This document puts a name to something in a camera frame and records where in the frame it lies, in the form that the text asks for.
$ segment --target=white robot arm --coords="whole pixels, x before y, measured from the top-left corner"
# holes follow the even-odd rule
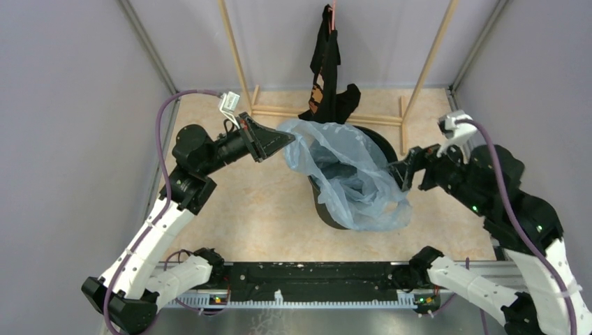
[[[420,190],[440,186],[484,216],[484,228],[516,263],[528,293],[500,287],[455,266],[431,247],[418,253],[410,265],[425,271],[433,285],[448,288],[486,311],[510,335],[589,335],[592,314],[570,270],[558,216],[548,202],[519,190],[524,164],[494,146],[481,125],[461,110],[441,118],[439,126],[448,141],[411,149],[405,160],[390,167],[391,174],[402,188],[409,188],[413,173],[425,169]],[[474,148],[465,163],[456,146],[477,130],[488,145]]]
[[[233,107],[222,104],[221,110]],[[177,166],[169,175],[170,199],[163,189],[126,250],[99,277],[89,277],[82,285],[93,307],[125,332],[141,333],[168,302],[192,287],[220,279],[224,261],[206,248],[194,252],[173,269],[151,276],[172,241],[216,188],[208,174],[248,154],[261,162],[294,140],[291,134],[256,123],[247,113],[241,113],[234,121],[232,130],[220,134],[216,141],[197,124],[179,131],[172,150]]]

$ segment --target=wooden frame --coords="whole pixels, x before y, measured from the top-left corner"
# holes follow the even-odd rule
[[[452,19],[452,15],[457,8],[459,0],[450,0],[448,7],[446,8],[446,12],[444,14],[444,18],[440,23],[440,27],[438,28],[438,32],[436,33],[436,37],[434,38],[434,42],[431,45],[429,50],[428,56],[422,68],[422,72],[420,73],[420,77],[417,80],[417,84],[413,89],[413,93],[407,102],[406,96],[401,96],[399,98],[399,113],[400,117],[390,116],[390,115],[376,115],[376,114],[351,114],[348,118],[348,123],[351,124],[375,124],[380,126],[394,126],[399,127],[401,129],[401,155],[407,154],[408,149],[408,136],[407,136],[407,122],[409,120],[409,114],[413,110],[413,106],[417,101],[417,97],[421,92],[427,74],[431,68],[434,59],[436,58],[436,53],[438,52],[438,48],[442,43],[442,39],[444,34],[448,28],[448,24]],[[258,105],[257,104],[257,96],[259,95],[260,87],[259,85],[255,86],[255,91],[253,92],[253,96],[249,95],[249,90],[247,89],[246,80],[244,77],[244,72],[242,70],[242,65],[239,57],[239,53],[237,50],[237,45],[235,42],[235,36],[232,32],[232,26],[230,25],[230,19],[228,18],[228,11],[226,9],[226,4],[224,0],[218,0],[218,5],[220,8],[220,14],[222,16],[222,20],[224,21],[224,28],[226,30],[226,36],[228,37],[228,43],[230,44],[230,49],[232,50],[232,55],[235,59],[235,68],[237,71],[237,75],[239,76],[239,81],[242,88],[243,97],[245,97],[246,102],[248,104],[248,111],[250,115],[267,115],[272,117],[297,117],[298,114],[304,112],[308,109],[308,107],[296,108],[296,107],[282,107],[282,106],[268,106],[268,105]]]

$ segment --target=light blue plastic bag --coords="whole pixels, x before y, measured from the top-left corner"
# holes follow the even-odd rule
[[[387,159],[373,140],[350,125],[288,120],[277,128],[295,135],[283,152],[291,170],[312,176],[318,202],[352,230],[406,227],[411,217],[407,192],[386,172]]]

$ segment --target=lavender wall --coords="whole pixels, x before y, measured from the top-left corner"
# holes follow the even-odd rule
[[[0,333],[95,334],[80,292],[143,221],[168,95],[116,1],[0,1]]]
[[[527,192],[555,206],[592,299],[592,2],[513,1],[459,90],[461,107],[523,160]]]
[[[310,88],[309,64],[318,0],[226,0],[249,86]],[[338,0],[336,27],[343,65],[339,83],[411,87],[438,30],[445,0]],[[239,87],[215,0],[133,0],[142,23],[180,89]],[[495,0],[461,0],[427,85],[449,85]]]

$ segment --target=black container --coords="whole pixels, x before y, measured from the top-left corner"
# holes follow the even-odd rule
[[[397,161],[397,154],[394,152],[392,145],[390,145],[390,143],[384,137],[382,137],[376,131],[373,131],[371,129],[368,129],[365,127],[360,127],[360,126],[355,126],[355,127],[360,129],[364,134],[366,134],[368,137],[370,137],[370,139],[373,140],[374,143],[376,143],[378,145],[380,150],[382,150],[383,153],[385,154],[387,162],[393,163],[393,162]],[[318,203],[318,195],[320,194],[320,189],[319,189],[318,185],[316,184],[316,182],[311,177],[309,177],[309,181],[310,181],[311,185],[313,186],[315,208],[316,208],[316,212],[317,212],[318,216],[320,217],[320,219],[323,220],[323,222],[325,222],[326,224],[328,224],[329,226],[331,226],[333,228],[346,230],[347,228],[345,228],[344,226],[340,225],[335,220],[333,220],[333,218],[331,217],[331,214],[327,210],[327,206],[325,206],[325,204]]]

